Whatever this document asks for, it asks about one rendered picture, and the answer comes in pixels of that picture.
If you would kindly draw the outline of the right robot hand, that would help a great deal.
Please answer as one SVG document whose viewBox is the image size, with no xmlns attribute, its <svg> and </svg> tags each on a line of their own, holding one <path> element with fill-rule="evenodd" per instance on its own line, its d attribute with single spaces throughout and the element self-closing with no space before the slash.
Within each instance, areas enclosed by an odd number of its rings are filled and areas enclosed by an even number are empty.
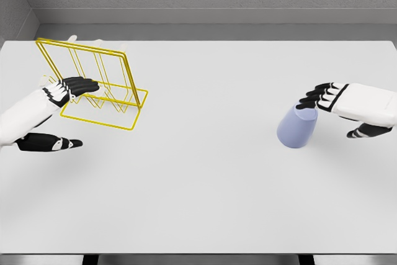
<svg viewBox="0 0 397 265">
<path fill-rule="evenodd" d="M 397 92 L 359 83 L 323 83 L 298 101 L 296 109 L 320 109 L 362 124 L 347 138 L 372 138 L 397 127 Z"/>
</svg>

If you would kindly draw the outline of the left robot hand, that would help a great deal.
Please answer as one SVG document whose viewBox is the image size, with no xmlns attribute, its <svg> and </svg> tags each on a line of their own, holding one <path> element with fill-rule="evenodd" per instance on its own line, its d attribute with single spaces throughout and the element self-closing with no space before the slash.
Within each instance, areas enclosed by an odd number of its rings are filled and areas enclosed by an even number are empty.
<svg viewBox="0 0 397 265">
<path fill-rule="evenodd" d="M 78 76 L 61 79 L 32 92 L 0 115 L 0 150 L 14 144 L 21 151 L 32 152 L 53 152 L 83 146 L 81 140 L 32 130 L 70 100 L 98 90 L 98 82 Z"/>
</svg>

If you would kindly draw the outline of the lavender blue cup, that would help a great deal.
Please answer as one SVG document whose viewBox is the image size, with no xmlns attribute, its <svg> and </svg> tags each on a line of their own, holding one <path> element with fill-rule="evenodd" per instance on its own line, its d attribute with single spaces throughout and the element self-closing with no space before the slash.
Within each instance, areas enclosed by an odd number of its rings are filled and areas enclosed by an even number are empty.
<svg viewBox="0 0 397 265">
<path fill-rule="evenodd" d="M 295 104 L 280 121 L 277 127 L 277 138 L 286 147 L 302 148 L 309 142 L 317 119 L 317 109 L 297 109 Z"/>
</svg>

